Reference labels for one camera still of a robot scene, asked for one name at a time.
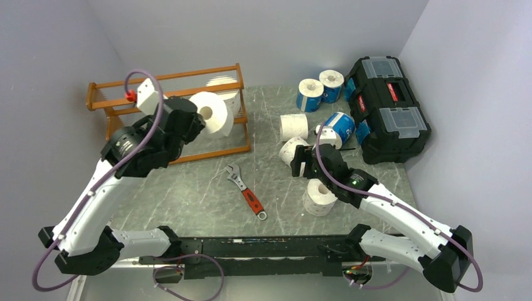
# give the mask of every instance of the toolbox lid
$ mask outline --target toolbox lid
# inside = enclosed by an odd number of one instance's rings
[[[368,78],[403,77],[397,62],[385,56],[371,56],[362,61],[362,66]]]
[[[417,107],[380,108],[386,131],[399,132],[399,139],[417,138],[420,130],[427,130],[427,125]]]

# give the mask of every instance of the red connector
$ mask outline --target red connector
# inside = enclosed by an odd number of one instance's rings
[[[137,92],[129,90],[125,93],[125,99],[127,99],[128,102],[137,102]]]

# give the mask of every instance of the white wall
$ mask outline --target white wall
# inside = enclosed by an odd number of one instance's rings
[[[417,204],[473,232],[484,272],[458,300],[532,298],[531,28],[527,0],[431,0],[400,55],[434,131],[407,164]]]
[[[156,74],[239,62],[246,85],[347,73],[399,55],[428,0],[89,0],[128,68]]]
[[[86,0],[0,2],[0,299],[64,300],[68,287],[31,286],[37,233],[67,214],[105,142],[88,83],[125,70]],[[44,286],[67,279],[52,261]]]

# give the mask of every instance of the marble surface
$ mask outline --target marble surface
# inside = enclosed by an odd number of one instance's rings
[[[168,225],[179,236],[267,236],[347,234],[363,223],[386,233],[395,232],[379,218],[339,201],[323,217],[315,217],[303,208],[302,195],[308,179],[292,177],[290,168],[279,158],[283,145],[279,139],[279,116],[299,113],[296,93],[297,87],[247,87],[244,99],[253,150],[152,171],[120,205],[111,227],[145,230]],[[322,103],[317,112],[306,113],[309,128],[337,111],[349,112],[342,96],[336,103]],[[224,139],[198,137],[185,147],[184,153],[243,145],[242,131],[242,126],[236,125]],[[314,143],[316,138],[312,130],[309,132],[307,141]],[[342,152],[348,165],[368,171],[399,198],[415,206],[403,164],[367,165],[358,146],[354,137],[344,146],[357,148]],[[239,188],[227,179],[225,166],[229,163],[240,166],[243,181],[268,214],[265,221],[253,214]]]

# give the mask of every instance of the red label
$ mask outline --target red label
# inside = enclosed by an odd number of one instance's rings
[[[393,90],[391,83],[387,83],[387,85],[388,85],[388,90],[390,91],[390,94],[391,94],[391,99],[393,99],[394,102],[399,101],[399,99],[397,99],[397,95],[395,95],[395,91]]]
[[[358,95],[358,104],[360,105],[360,109],[364,113],[366,111],[366,106],[364,105],[364,102],[362,101],[362,95]]]

